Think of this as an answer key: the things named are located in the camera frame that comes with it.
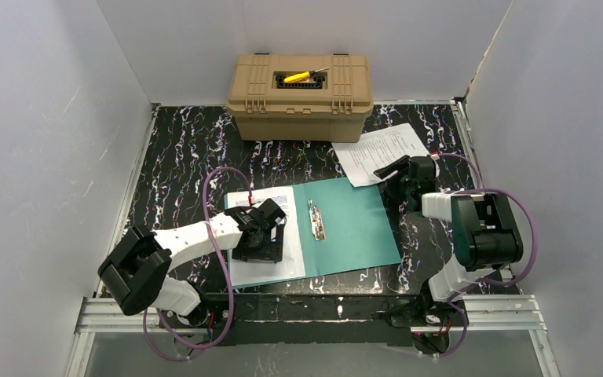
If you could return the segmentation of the printed white paper sheet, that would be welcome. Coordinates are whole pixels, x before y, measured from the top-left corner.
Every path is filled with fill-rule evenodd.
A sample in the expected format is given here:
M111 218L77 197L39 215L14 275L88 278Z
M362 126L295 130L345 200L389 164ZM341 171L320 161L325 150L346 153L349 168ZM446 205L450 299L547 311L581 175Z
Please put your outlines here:
M299 236L294 191L290 186L253 191L257 205L272 199L286 215L283 230L283 254L280 262L241 262L231 259L229 273L234 288L255 287L305 277L305 263Z

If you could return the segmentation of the teal paper folder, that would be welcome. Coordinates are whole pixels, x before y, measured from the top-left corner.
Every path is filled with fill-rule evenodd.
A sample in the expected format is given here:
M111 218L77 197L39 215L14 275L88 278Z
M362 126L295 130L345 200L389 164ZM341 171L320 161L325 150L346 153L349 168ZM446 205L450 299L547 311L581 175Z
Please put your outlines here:
M298 228L311 278L400 262L397 243L375 186L355 188L347 178L288 185L294 191ZM308 201L320 209L326 239L316 241Z

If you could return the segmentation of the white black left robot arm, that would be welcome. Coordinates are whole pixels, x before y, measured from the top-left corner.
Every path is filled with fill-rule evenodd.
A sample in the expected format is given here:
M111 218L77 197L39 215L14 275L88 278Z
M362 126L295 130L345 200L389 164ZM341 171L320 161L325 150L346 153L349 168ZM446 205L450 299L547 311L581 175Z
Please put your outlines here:
M272 199L232 207L208 221L152 231L130 227L97 269L97 275L127 316L149 307L190 315L206 299L170 271L212 253L230 251L242 262L281 262L287 216Z

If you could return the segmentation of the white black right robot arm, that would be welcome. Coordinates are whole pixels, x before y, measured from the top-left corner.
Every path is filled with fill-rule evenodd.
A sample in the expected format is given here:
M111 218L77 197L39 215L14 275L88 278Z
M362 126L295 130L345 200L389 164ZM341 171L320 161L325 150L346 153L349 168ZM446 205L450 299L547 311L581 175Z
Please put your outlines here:
M480 189L443 192L438 188L441 153L401 156L375 170L387 199L413 214L445 221L452 227L452 255L423 285L428 303L459 300L471 286L524 253L509 196Z

